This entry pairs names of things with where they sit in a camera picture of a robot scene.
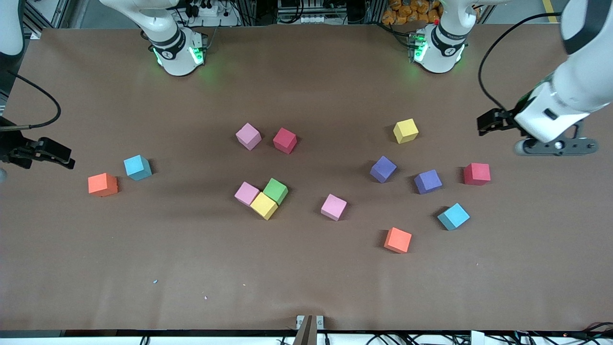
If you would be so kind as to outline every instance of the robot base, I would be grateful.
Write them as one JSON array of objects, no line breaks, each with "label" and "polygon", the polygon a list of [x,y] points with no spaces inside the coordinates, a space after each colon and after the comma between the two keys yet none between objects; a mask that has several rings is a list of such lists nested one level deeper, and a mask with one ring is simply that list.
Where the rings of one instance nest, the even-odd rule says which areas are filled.
[{"label": "robot base", "polygon": [[173,76],[185,76],[193,72],[196,67],[204,64],[207,54],[208,37],[203,37],[189,28],[181,28],[185,34],[185,46],[177,53],[174,59],[167,60],[154,51],[158,64]]},{"label": "robot base", "polygon": [[449,72],[462,58],[464,46],[452,55],[444,56],[440,50],[428,41],[432,37],[432,30],[434,28],[436,28],[436,25],[429,24],[425,28],[417,30],[409,37],[409,44],[417,46],[416,48],[409,48],[409,59],[411,62],[422,65],[427,71],[432,73]]}]

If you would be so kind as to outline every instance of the orange cube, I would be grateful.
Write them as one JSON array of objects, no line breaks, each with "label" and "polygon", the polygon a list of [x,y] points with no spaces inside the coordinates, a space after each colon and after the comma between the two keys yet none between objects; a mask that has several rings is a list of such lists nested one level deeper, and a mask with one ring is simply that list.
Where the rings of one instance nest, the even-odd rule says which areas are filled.
[{"label": "orange cube", "polygon": [[117,193],[117,177],[107,174],[87,178],[89,193],[96,196],[109,196]]},{"label": "orange cube", "polygon": [[387,238],[385,239],[385,248],[393,250],[396,253],[404,254],[409,251],[409,242],[411,242],[412,235],[402,231],[401,229],[391,228],[387,232]]}]

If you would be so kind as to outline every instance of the brown table surface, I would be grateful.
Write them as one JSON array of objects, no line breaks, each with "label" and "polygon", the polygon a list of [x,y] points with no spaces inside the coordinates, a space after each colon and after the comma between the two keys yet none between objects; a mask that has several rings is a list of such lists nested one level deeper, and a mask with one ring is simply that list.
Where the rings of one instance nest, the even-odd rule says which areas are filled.
[{"label": "brown table surface", "polygon": [[[2,329],[273,329],[322,314],[329,329],[578,330],[613,319],[613,107],[587,120],[601,149],[586,157],[517,157],[518,131],[480,138],[493,107],[477,66],[508,26],[478,26],[463,60],[434,75],[411,65],[377,27],[221,29],[207,63],[187,77],[156,65],[137,30],[45,30],[21,73],[63,114],[28,137],[73,150],[73,171],[6,167],[0,233]],[[565,59],[555,25],[519,28],[485,67],[511,107]],[[18,82],[5,116],[54,113]],[[392,126],[420,134],[398,145]],[[252,151],[234,133],[252,123]],[[280,127],[294,153],[272,147]],[[154,175],[126,177],[142,154]],[[381,155],[398,165],[368,175]],[[462,184],[462,167],[490,163],[493,181]],[[442,190],[412,178],[436,169]],[[110,173],[121,191],[87,193]],[[274,177],[289,195],[270,221],[233,197]],[[339,222],[321,214],[333,193]],[[446,231],[435,216],[460,203],[471,219]],[[413,234],[409,253],[383,248],[386,230]]]}]

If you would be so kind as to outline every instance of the light blue cube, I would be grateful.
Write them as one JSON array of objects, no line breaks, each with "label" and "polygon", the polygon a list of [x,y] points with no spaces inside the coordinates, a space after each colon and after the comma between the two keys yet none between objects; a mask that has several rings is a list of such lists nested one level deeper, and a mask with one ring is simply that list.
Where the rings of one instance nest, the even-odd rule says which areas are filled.
[{"label": "light blue cube", "polygon": [[128,158],[123,161],[123,164],[126,167],[126,174],[132,180],[139,181],[152,175],[149,161],[141,155]]},{"label": "light blue cube", "polygon": [[469,218],[470,216],[464,211],[460,204],[455,204],[438,215],[438,220],[440,220],[449,231],[457,229]]}]

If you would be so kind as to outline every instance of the green led light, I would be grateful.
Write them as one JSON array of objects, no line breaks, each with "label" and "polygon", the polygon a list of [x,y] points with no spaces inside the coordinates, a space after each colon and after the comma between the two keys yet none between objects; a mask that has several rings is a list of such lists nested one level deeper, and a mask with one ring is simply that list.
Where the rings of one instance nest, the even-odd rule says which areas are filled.
[{"label": "green led light", "polygon": [[192,55],[192,58],[194,58],[194,62],[196,64],[201,64],[204,62],[204,59],[202,58],[202,52],[200,51],[200,49],[194,49],[192,47],[189,48],[189,52]]},{"label": "green led light", "polygon": [[462,48],[460,48],[460,51],[458,52],[458,58],[455,59],[455,62],[460,61],[460,59],[462,58],[462,52],[464,51],[464,47],[466,47],[466,45],[462,44]]},{"label": "green led light", "polygon": [[158,65],[162,66],[162,59],[160,59],[158,52],[153,49],[153,53],[155,53],[155,57],[158,58]]},{"label": "green led light", "polygon": [[415,61],[422,61],[424,59],[424,55],[426,53],[426,51],[428,50],[428,43],[424,42],[421,47],[419,47],[416,51],[415,51]]}]

